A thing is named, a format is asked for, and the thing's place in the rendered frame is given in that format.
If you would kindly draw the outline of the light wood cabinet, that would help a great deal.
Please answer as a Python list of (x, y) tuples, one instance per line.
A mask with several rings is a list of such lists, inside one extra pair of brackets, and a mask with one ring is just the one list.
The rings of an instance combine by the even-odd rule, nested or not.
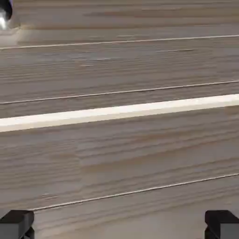
[[(239, 35), (0, 47), (0, 119), (239, 94)], [(204, 239), (239, 173), (33, 211), (35, 239)]]

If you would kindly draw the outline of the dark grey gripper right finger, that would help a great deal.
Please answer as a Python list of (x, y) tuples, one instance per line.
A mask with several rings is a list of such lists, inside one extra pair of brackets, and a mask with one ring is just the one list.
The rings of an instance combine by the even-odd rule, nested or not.
[(208, 210), (204, 239), (239, 239), (239, 218), (228, 210)]

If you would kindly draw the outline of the light wood cabinet door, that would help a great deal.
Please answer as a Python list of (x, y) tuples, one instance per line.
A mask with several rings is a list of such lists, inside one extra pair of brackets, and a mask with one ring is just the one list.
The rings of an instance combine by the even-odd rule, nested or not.
[(0, 119), (0, 211), (239, 173), (239, 94)]
[(0, 47), (239, 35), (239, 0), (13, 0)]

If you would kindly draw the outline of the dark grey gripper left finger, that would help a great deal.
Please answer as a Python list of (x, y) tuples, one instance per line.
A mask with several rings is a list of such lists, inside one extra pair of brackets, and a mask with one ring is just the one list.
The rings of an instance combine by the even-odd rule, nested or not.
[(35, 239), (35, 214), (28, 210), (10, 210), (0, 218), (0, 239)]

